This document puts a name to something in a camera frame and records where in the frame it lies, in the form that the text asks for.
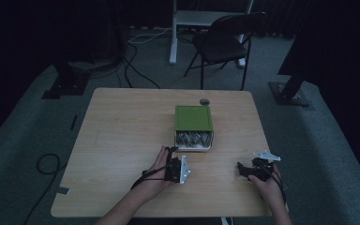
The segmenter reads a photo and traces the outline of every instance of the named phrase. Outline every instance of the hand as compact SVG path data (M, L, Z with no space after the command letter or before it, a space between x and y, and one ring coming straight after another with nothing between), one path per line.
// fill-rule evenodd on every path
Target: hand
M280 173L276 164L274 164L274 177L280 181ZM248 178L253 182L253 184L259 189L260 193L264 200L268 203L271 210L274 210L278 207L284 207L284 201L282 198L282 192L277 182L270 177L266 182L260 180L254 175L249 175Z
M160 147L160 152L157 155L157 159L154 164L148 169L148 173L159 169L166 165L166 158L168 157L169 151L166 150L165 146ZM167 188L169 185L173 184L172 181L164 181L165 171L161 170L155 174L152 174L148 177L148 179L156 179L156 180L144 180L130 192L134 192L138 195L144 203L150 201L154 197L156 197L163 189Z

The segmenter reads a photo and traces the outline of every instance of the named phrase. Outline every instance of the person's left hand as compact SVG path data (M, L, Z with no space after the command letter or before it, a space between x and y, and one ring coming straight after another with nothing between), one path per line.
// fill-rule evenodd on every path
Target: person's left hand
M157 155L157 159L154 164L148 169L150 171L159 169L166 165L166 158L168 157L169 151L165 149L165 146L160 147L160 152ZM156 197L163 189L167 188L169 185L173 184L172 181L164 181L165 169L152 174L148 179L157 179L157 180L144 180L130 192L134 192L138 195L141 200L146 203Z

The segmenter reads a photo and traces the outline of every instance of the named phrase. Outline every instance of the table top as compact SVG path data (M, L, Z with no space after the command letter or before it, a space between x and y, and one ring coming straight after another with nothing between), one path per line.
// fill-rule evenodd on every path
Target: table top
M215 137L207 152L187 156L184 185L167 187L136 213L140 218L256 217L270 211L258 189L240 176L268 150L253 97L245 91L98 88L90 101L60 187L54 217L102 217L155 161L174 145L175 105L210 101Z

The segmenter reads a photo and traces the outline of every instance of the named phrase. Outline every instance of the green box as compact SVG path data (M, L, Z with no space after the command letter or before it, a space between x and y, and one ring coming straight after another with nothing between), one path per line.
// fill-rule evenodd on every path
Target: green box
M179 150L210 149L214 132L209 106L176 106L175 120L174 145Z

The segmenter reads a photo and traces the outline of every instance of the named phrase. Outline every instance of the black metal base plate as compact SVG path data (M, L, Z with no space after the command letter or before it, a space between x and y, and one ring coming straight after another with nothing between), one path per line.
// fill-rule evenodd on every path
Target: black metal base plate
M59 99L61 96L82 96L90 78L90 73L74 71L77 80L72 86L61 86L58 77L54 81L51 90L45 91L42 99Z
M302 90L299 90L292 99L286 99L281 96L281 91L286 85L285 82L269 82L268 84L270 85L277 105L302 106L304 108L311 105L305 98Z

